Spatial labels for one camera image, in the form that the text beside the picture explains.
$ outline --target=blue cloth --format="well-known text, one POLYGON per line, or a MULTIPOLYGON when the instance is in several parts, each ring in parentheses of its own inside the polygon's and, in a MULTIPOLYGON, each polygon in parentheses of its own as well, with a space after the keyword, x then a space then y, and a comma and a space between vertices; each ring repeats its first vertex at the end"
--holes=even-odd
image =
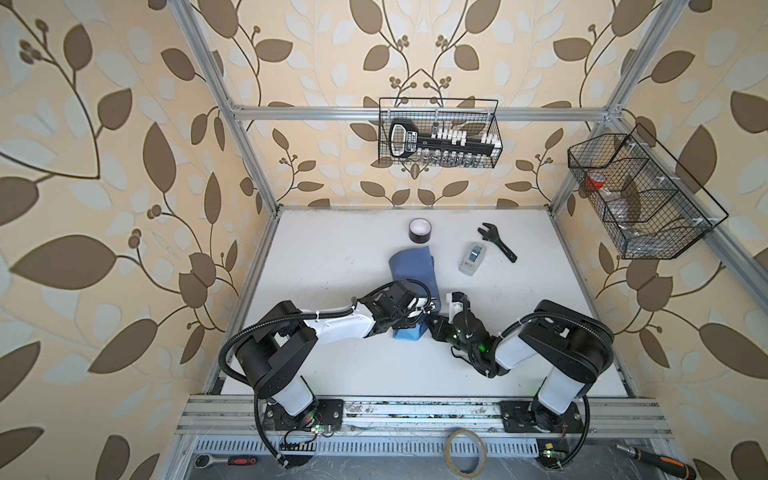
MULTIPOLYGON (((429 253, 429 247, 409 248, 400 250, 389 258, 389 269, 392 280, 413 279, 424 283, 429 288, 435 310, 440 310, 440 292, 435 279, 435 259, 429 253)), ((421 296, 426 296, 424 289, 413 284, 421 296)), ((427 330, 424 319, 421 319, 412 329, 395 330, 394 336, 401 340, 418 340, 427 330)))

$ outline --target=screwdriver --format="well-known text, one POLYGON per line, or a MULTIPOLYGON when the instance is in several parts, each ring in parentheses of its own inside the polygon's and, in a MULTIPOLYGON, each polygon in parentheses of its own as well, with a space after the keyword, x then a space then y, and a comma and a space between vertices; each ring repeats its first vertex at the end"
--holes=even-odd
POLYGON ((635 460, 649 463, 655 467, 660 468, 662 472, 666 472, 673 477, 684 478, 685 480, 696 480, 696 471, 694 470, 694 467, 679 462, 674 458, 663 457, 656 455, 655 453, 649 453, 644 450, 636 449, 635 447, 627 447, 625 445, 616 445, 616 448, 622 452, 626 452, 635 460))

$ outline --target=floral wallpaper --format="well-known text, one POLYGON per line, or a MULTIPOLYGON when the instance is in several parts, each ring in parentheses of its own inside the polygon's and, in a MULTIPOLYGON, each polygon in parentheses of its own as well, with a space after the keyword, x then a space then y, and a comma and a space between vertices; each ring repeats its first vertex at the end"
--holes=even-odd
POLYGON ((587 136, 583 122, 500 122, 496 167, 425 167, 378 157, 370 123, 247 124, 278 203, 310 207, 540 207, 567 170, 565 151, 587 136))
POLYGON ((0 47, 0 476, 150 478, 266 212, 163 2, 0 0, 0 47))
MULTIPOLYGON (((768 5, 737 3, 692 0, 624 113, 768 268, 768 5)), ((766 312, 704 242, 675 260, 619 260, 578 192, 558 221, 639 394, 660 402, 700 477, 768 478, 766 312)))
POLYGON ((364 97, 602 107, 654 0, 192 0, 230 96, 249 106, 364 97))

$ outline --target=screwdriver handle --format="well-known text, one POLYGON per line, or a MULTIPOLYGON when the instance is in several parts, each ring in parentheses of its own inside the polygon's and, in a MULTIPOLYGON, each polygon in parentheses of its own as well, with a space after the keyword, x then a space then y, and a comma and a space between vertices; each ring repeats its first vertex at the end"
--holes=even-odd
POLYGON ((640 449, 634 449, 634 459, 656 466, 660 468, 661 471, 674 477, 683 478, 684 480, 696 479, 696 471, 694 470, 694 467, 679 462, 674 458, 656 455, 655 453, 645 452, 640 449))
POLYGON ((256 457, 253 455, 232 455, 227 458, 227 465, 253 465, 256 457))

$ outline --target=black wire mesh basket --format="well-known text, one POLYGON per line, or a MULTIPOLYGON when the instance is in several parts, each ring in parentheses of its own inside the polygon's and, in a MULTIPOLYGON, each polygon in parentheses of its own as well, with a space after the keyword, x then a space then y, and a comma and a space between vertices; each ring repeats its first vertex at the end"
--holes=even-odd
POLYGON ((629 134, 603 134, 568 148, 568 168, 624 259, 673 259, 728 218, 641 124, 629 134), (674 174, 648 153, 650 146, 661 147, 674 161, 674 174), (705 212, 697 200, 717 213, 705 212))
POLYGON ((496 121, 498 101, 434 100, 379 99, 379 163, 495 167, 504 149, 496 121))

